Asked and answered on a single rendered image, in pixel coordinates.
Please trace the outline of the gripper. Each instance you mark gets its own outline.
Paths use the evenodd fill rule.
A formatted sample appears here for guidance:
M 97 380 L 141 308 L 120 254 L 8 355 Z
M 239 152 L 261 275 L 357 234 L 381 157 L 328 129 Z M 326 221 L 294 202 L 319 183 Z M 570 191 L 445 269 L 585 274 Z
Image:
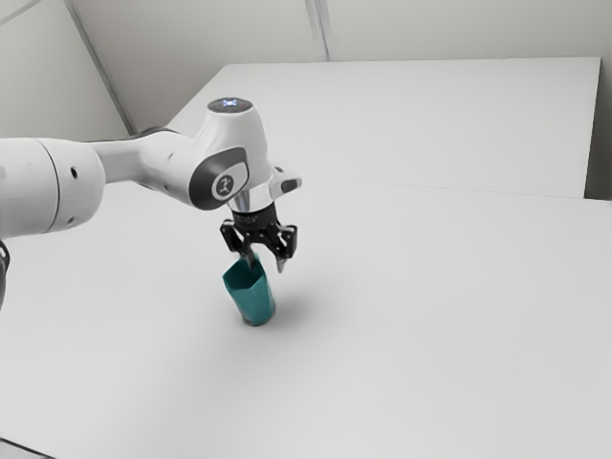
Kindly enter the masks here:
M 283 273 L 286 263 L 293 258 L 297 248 L 297 226 L 279 224 L 275 204 L 254 212 L 232 212 L 233 220 L 226 219 L 220 227 L 221 234 L 232 252 L 238 253 L 249 267 L 254 266 L 254 252 L 247 232 L 259 235 L 273 255 L 276 269 Z

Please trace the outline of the teal faceted mug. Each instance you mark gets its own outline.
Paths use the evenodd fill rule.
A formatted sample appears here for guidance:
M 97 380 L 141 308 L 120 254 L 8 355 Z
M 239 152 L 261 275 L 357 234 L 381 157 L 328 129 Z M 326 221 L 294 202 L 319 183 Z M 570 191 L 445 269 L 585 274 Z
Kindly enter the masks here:
M 249 325 L 263 325 L 272 319 L 275 302 L 267 274 L 257 254 L 252 264 L 246 258 L 235 261 L 222 278 L 233 303 Z

